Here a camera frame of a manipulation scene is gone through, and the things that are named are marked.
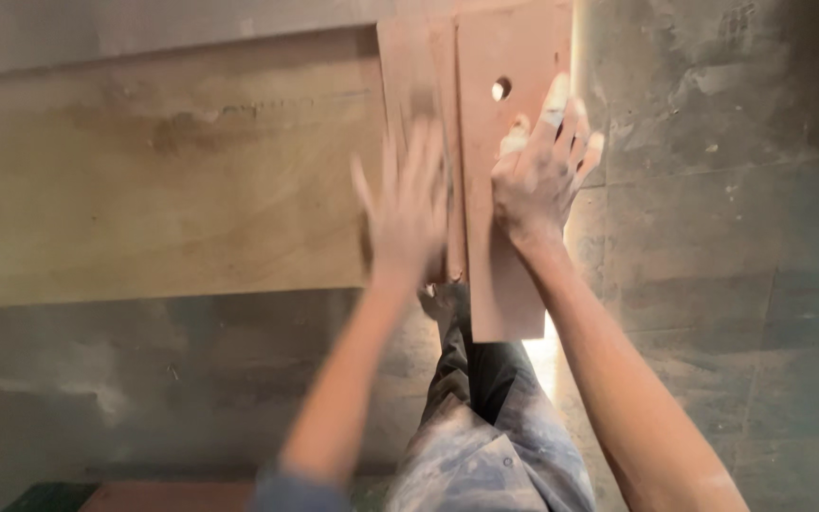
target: circular hole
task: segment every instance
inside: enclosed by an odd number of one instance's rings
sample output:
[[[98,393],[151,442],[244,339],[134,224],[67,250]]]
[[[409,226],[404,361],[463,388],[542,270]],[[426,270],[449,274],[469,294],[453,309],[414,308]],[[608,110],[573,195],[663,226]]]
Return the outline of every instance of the circular hole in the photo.
[[[507,99],[509,94],[510,80],[506,76],[502,76],[501,78],[495,80],[495,83],[491,85],[491,98],[495,101]]]

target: wooden panel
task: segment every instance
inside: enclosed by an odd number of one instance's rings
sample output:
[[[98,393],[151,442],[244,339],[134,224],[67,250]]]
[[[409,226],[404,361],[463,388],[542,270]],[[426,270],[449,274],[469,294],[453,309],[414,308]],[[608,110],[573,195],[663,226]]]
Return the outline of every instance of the wooden panel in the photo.
[[[373,30],[0,77],[0,305],[362,283]]]
[[[445,161],[452,201],[444,279],[467,281],[460,118],[457,106],[457,44],[453,18],[408,14],[378,23],[388,130],[400,148],[413,116],[435,114],[444,125]]]
[[[561,12],[570,12],[570,6],[539,0],[457,18],[472,333],[477,342],[544,334],[540,296],[492,220],[491,168],[517,113],[535,122],[553,76],[570,63],[569,56],[559,55],[565,40],[570,53],[571,32],[570,17],[568,25],[556,26]],[[502,76],[510,80],[510,95],[496,102],[491,87]]]
[[[80,512],[241,512],[254,482],[109,482]]]

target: dusty floor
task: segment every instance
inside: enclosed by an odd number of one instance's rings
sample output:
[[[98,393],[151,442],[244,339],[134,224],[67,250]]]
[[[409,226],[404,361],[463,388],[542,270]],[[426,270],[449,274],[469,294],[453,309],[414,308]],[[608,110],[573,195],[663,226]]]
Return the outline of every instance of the dusty floor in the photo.
[[[583,4],[581,90],[609,150],[569,246],[751,508],[819,510],[819,2]],[[249,475],[357,296],[0,309],[0,507],[41,480]],[[601,509],[624,510],[557,346],[529,348]],[[393,471],[437,357],[415,306],[361,474]]]

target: left hand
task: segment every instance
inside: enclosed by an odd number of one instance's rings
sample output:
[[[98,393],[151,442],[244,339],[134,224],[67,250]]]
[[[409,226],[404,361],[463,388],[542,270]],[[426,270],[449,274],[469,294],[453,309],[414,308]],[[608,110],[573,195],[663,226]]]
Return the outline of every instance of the left hand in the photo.
[[[417,119],[409,139],[406,165],[397,172],[397,146],[385,137],[382,191],[373,201],[358,156],[352,179],[369,218],[372,278],[405,277],[418,285],[444,249],[448,231],[448,180],[441,166],[444,139],[440,123]]]

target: dirty hand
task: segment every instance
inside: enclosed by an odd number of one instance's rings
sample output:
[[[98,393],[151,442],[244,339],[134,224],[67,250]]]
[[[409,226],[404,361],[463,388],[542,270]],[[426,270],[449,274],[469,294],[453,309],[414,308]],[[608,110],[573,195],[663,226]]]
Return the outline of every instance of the dirty hand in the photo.
[[[372,201],[362,163],[353,157],[353,186],[369,217],[372,279],[403,276],[417,285],[428,265],[441,254],[448,223],[448,181],[441,166],[443,144],[440,123],[417,119],[406,165],[398,173],[396,144],[392,137],[385,137],[378,201]]]
[[[518,246],[561,239],[577,191],[599,165],[605,137],[590,133],[582,99],[568,101],[569,83],[566,73],[555,76],[532,135],[517,116],[491,171],[495,219]]]

